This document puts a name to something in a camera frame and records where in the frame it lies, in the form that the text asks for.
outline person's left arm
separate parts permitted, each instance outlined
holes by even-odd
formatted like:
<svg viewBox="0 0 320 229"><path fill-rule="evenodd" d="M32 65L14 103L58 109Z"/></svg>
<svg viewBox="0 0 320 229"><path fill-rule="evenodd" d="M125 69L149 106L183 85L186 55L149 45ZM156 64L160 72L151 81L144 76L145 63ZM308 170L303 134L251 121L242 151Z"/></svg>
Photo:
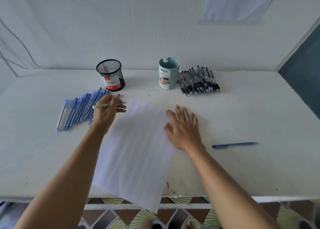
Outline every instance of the person's left arm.
<svg viewBox="0 0 320 229"><path fill-rule="evenodd" d="M16 229L76 228L89 194L103 136L117 112L126 106L117 97L104 96L97 103L107 109L95 109L88 132L58 173L26 208Z"/></svg>

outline green pen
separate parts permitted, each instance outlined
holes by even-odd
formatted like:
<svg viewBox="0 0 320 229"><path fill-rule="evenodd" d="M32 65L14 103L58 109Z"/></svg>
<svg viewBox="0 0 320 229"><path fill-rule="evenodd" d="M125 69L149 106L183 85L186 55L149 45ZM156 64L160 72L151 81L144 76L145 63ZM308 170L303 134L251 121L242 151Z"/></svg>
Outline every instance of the green pen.
<svg viewBox="0 0 320 229"><path fill-rule="evenodd" d="M92 106L93 109L101 109L101 108L108 108L110 105L109 104L101 104L101 105L94 105Z"/></svg>

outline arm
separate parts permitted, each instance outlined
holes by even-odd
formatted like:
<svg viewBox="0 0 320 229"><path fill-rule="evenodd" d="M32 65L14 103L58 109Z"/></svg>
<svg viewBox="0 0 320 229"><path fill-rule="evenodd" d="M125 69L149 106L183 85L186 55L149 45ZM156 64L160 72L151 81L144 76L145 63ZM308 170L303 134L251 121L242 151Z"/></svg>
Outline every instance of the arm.
<svg viewBox="0 0 320 229"><path fill-rule="evenodd" d="M16 229L76 228L89 194L103 136L115 114L125 112L122 101L111 95L102 97L98 105L109 101L108 109L94 110L88 132L63 167L26 208Z"/></svg>
<svg viewBox="0 0 320 229"><path fill-rule="evenodd" d="M280 228L207 152L195 114L192 113L190 119L186 108L181 111L178 105L176 111L179 120L174 112L167 110L172 118L172 128L169 123L164 128L168 139L190 156L223 228Z"/></svg>

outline table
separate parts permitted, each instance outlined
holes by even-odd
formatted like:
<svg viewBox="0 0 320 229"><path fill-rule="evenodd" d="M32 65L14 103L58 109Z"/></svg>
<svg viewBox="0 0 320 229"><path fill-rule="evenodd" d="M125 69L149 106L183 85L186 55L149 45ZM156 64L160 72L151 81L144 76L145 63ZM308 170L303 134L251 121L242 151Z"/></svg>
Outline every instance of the table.
<svg viewBox="0 0 320 229"><path fill-rule="evenodd" d="M209 153L258 201L320 198L320 121L276 72L215 72L219 94L185 97L164 90L158 71L124 70L120 93L199 119ZM0 96L0 198L30 200L54 176L88 129L56 132L63 100L103 86L93 70L37 70ZM213 144L259 142L224 150ZM177 150L164 196L206 196L190 158ZM95 186L89 197L113 197Z"/></svg>

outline pile of blue pens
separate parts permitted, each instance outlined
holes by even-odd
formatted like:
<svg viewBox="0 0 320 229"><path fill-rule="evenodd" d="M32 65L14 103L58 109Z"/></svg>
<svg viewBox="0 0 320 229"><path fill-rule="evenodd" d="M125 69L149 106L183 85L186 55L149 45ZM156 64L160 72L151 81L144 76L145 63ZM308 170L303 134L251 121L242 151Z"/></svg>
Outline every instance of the pile of blue pens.
<svg viewBox="0 0 320 229"><path fill-rule="evenodd" d="M78 124L80 122L85 122L86 120L89 120L89 126L92 123L93 120L93 105L96 105L96 103L104 96L108 95L109 91L105 90L104 92L101 92L101 87L98 90L95 90L93 93L85 93L82 94L80 98L75 98L74 101L71 104L71 110L69 113L69 116L63 126L63 130L67 131L70 127L72 127L74 124ZM62 116L64 111L66 110L68 99L65 99L64 101L64 107L62 109L62 113L58 122L57 131L62 130L60 128Z"/></svg>
<svg viewBox="0 0 320 229"><path fill-rule="evenodd" d="M197 69L192 67L188 71L182 71L178 75L177 82L186 97L191 97L192 94L220 92L220 87L214 79L212 70L209 72L208 67L200 68L197 66Z"/></svg>

